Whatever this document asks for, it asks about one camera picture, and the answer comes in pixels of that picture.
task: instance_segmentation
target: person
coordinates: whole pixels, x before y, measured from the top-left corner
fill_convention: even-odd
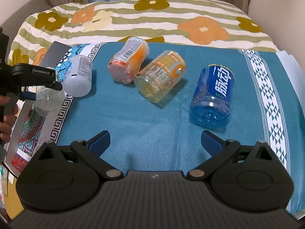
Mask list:
[[[9,100],[9,97],[0,95],[0,106],[4,106],[9,102]],[[13,109],[14,115],[4,115],[3,122],[0,122],[0,138],[4,141],[4,143],[8,143],[10,141],[12,127],[16,122],[16,113],[18,113],[17,105],[15,105]]]

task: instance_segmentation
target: striped fabric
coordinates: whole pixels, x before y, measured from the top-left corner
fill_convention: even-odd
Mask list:
[[[19,29],[12,43],[8,62],[13,65],[18,59],[29,59],[29,64],[39,64],[36,60],[41,57],[41,52],[45,53],[54,41],[72,46],[119,41],[128,36],[140,36],[152,42],[277,51],[271,38],[263,31],[245,30],[241,26],[243,22],[238,18],[245,18],[250,23],[251,20],[243,11],[229,3],[216,0],[162,0],[165,3],[164,8],[161,4],[161,7],[156,9],[149,6],[159,1],[148,0],[146,9],[144,7],[136,10],[135,4],[140,2],[145,3],[143,0],[95,2],[85,5],[68,3],[45,11],[48,15],[56,13],[59,16],[59,19],[50,17],[45,21],[39,21],[43,13],[33,14]],[[90,6],[94,6],[94,15],[88,21],[86,16],[89,16],[89,13],[86,14],[86,11]],[[84,11],[83,14],[76,14],[80,10]],[[194,35],[194,31],[190,31],[194,30],[194,18],[203,22],[207,18],[211,19],[207,26],[203,24],[201,27],[198,24],[198,32],[202,33],[200,35]],[[50,29],[47,24],[59,29]],[[258,28],[254,22],[250,26]]]

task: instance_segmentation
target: white patterned border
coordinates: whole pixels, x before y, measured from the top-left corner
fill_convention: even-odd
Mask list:
[[[104,45],[106,43],[99,43],[99,44],[93,44],[90,53],[88,54],[88,58],[93,61],[94,58],[96,57],[99,49],[102,47],[102,45]],[[66,95],[66,98],[63,101],[63,106],[60,110],[60,112],[58,113],[57,119],[55,120],[53,129],[51,131],[51,135],[50,135],[50,140],[53,140],[55,143],[58,140],[61,128],[63,126],[63,122],[65,121],[65,118],[67,116],[68,110],[71,106],[73,100],[73,96],[70,95]]]
[[[57,119],[54,123],[53,129],[51,131],[50,139],[53,140],[55,143],[58,140],[59,133],[61,131],[61,128],[63,126],[63,122],[67,116],[68,110],[71,106],[73,100],[73,96],[67,95],[66,98],[63,101],[63,106],[58,113]]]
[[[266,61],[253,50],[238,50],[247,61],[263,117],[265,140],[290,173],[288,132],[283,107]]]

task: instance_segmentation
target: orange juice bottle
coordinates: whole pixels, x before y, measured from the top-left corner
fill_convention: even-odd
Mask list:
[[[134,77],[140,93],[153,103],[164,96],[186,75],[184,59],[174,51],[164,51]]]
[[[115,81],[131,83],[148,55],[147,42],[139,37],[130,37],[123,48],[110,59],[108,71]]]

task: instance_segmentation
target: nutrition label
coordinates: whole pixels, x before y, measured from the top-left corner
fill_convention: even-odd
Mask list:
[[[162,89],[162,91],[168,89],[173,84],[173,80],[170,78],[166,70],[157,64],[150,66],[145,71],[145,74],[152,77]]]
[[[91,79],[91,64],[90,60],[80,57],[77,74]]]

